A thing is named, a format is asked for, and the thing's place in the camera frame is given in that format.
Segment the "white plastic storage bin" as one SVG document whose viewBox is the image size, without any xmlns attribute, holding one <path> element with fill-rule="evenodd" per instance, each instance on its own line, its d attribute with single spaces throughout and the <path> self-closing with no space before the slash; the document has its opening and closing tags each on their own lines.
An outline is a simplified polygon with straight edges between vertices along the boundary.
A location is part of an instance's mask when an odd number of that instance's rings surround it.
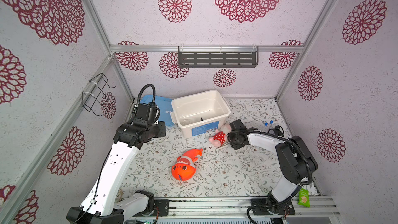
<svg viewBox="0 0 398 224">
<path fill-rule="evenodd" d="M 173 99 L 171 104 L 172 121 L 180 127 L 186 139 L 219 129 L 231 114 L 229 104 L 217 90 Z M 192 123 L 182 125 L 184 118 L 191 118 Z"/>
</svg>

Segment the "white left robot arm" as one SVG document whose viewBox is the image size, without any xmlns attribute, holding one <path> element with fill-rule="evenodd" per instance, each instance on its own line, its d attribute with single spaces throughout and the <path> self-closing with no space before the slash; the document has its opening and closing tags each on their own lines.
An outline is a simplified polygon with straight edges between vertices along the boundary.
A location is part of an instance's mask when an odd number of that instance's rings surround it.
<svg viewBox="0 0 398 224">
<path fill-rule="evenodd" d="M 71 224 L 123 224 L 136 214 L 155 211 L 154 195 L 138 190 L 119 203 L 120 185 L 143 144 L 166 136 L 165 123 L 158 121 L 160 110 L 155 103 L 139 104 L 133 118 L 121 125 L 114 137 L 98 180 L 80 206 L 71 207 L 66 219 Z"/>
</svg>

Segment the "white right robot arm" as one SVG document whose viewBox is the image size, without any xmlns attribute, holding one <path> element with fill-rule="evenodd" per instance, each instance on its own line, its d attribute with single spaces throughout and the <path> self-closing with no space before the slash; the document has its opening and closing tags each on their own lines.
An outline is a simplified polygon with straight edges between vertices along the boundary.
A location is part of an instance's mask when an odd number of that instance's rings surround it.
<svg viewBox="0 0 398 224">
<path fill-rule="evenodd" d="M 305 185 L 313 182 L 318 164 L 299 136 L 284 138 L 276 132 L 247 128 L 240 119 L 230 123 L 228 141 L 235 150 L 246 145 L 263 148 L 277 155 L 282 173 L 277 185 L 266 198 L 254 199 L 248 212 L 265 215 L 294 213 L 292 199 Z"/>
</svg>

